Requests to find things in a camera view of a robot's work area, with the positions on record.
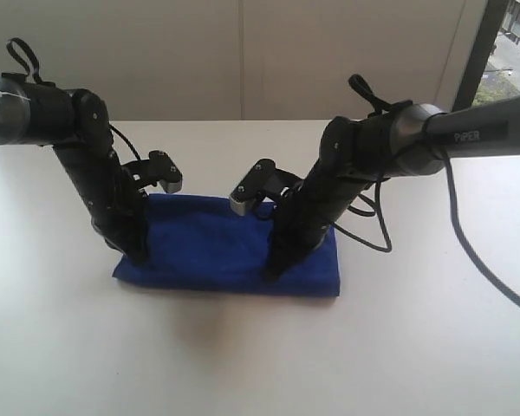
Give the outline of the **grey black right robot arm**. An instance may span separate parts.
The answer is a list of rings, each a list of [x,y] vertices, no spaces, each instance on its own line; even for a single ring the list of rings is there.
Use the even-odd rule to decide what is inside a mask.
[[[301,263],[379,180],[442,170],[442,151],[451,158],[520,155],[520,95],[452,113],[408,102],[360,121],[333,118],[308,175],[276,206],[267,276],[278,278]]]

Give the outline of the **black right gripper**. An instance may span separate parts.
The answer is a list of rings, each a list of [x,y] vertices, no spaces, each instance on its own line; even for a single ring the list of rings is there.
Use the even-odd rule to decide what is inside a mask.
[[[364,190],[360,179],[307,177],[274,213],[266,279],[278,280],[325,238],[329,226]]]

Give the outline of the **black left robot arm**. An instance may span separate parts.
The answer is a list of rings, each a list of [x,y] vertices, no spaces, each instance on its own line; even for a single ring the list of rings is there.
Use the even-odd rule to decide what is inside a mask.
[[[145,195],[120,163],[98,95],[0,77],[0,146],[6,145],[51,146],[94,230],[131,261],[146,260]]]

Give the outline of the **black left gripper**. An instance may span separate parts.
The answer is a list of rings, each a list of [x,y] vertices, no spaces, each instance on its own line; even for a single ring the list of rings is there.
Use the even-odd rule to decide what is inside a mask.
[[[133,264],[148,259],[144,199],[117,159],[79,159],[67,174],[86,206],[94,230]]]

